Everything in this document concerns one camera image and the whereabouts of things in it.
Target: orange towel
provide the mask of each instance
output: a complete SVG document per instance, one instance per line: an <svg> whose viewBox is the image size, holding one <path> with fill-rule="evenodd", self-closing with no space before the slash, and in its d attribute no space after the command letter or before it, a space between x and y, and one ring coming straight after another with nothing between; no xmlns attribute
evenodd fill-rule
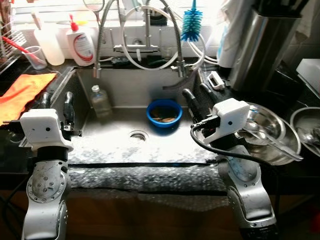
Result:
<svg viewBox="0 0 320 240"><path fill-rule="evenodd" d="M25 110L25 105L50 83L55 73L22 74L6 93L0 97L0 126L3 121L17 120Z"/></svg>

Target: dish rack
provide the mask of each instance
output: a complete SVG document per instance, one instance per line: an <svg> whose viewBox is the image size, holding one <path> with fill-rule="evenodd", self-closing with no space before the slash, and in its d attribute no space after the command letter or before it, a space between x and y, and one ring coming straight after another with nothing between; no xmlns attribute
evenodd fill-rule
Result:
<svg viewBox="0 0 320 240"><path fill-rule="evenodd" d="M18 60L21 55L15 47L3 41L3 36L12 40L19 46L23 46L27 42L24 34L15 30L14 21L11 21L6 25L2 25L0 22L0 75Z"/></svg>

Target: kitchen sink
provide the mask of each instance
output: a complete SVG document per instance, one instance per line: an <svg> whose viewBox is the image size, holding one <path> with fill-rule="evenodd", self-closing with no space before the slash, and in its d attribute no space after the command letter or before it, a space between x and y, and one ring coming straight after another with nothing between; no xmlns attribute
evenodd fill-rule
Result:
<svg viewBox="0 0 320 240"><path fill-rule="evenodd" d="M93 78L92 69L75 68L67 74L51 98L61 121L65 93L74 94L75 123L82 137L74 136L69 164L108 163L206 163L215 155L199 147L190 137L192 119L181 94L192 89L189 81L181 87L166 88L181 81L170 69L105 68L101 79ZM93 85L108 93L113 114L99 120L90 103ZM183 108L179 123L158 128L147 118L147 106L156 99L173 99Z"/></svg>

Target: metal bowl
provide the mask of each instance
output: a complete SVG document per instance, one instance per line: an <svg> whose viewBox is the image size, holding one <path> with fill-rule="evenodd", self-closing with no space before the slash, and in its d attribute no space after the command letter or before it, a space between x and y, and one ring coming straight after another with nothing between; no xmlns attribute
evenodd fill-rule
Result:
<svg viewBox="0 0 320 240"><path fill-rule="evenodd" d="M286 126L278 115L269 110L268 108L248 102L250 104L250 111L248 113L248 119L256 122L262 126L267 134L274 137L278 141L284 139L286 135ZM254 137L252 134L246 131L239 131L238 134L244 137L249 145L254 147L266 146L267 144Z"/></svg>
<svg viewBox="0 0 320 240"><path fill-rule="evenodd" d="M294 150L297 154L300 154L301 151L301 143L299 141L298 134L294 130L293 127L289 125L286 121L280 118L285 127L285 135L283 139L279 140L283 145L288 146L292 150ZM281 152L277 151L273 147L266 146L254 146L248 145L248 152L257 158L263 159L266 162L271 163L272 165L285 165L294 161L292 158L283 155Z"/></svg>
<svg viewBox="0 0 320 240"><path fill-rule="evenodd" d="M295 111L290 118L290 125L294 129L303 129L310 133L314 128L320 128L320 107L304 107ZM305 144L302 141L302 131L297 131L301 143L313 154L320 157L320 147Z"/></svg>

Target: white plastic bottle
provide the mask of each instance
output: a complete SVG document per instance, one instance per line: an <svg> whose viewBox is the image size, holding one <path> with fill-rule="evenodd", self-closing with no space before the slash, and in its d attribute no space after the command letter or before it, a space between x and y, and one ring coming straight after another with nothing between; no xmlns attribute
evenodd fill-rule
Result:
<svg viewBox="0 0 320 240"><path fill-rule="evenodd" d="M59 46L56 33L47 24L43 24L39 16L33 12L32 17L38 29L33 34L41 47L46 60L53 66L61 65L65 62L65 56Z"/></svg>
<svg viewBox="0 0 320 240"><path fill-rule="evenodd" d="M78 25L71 18L71 29L66 33L70 53L79 66L89 66L95 62L95 47L91 36L83 29L79 29Z"/></svg>
<svg viewBox="0 0 320 240"><path fill-rule="evenodd" d="M104 119L112 114L112 108L106 91L100 89L98 85L94 85L91 90L90 99L97 118Z"/></svg>

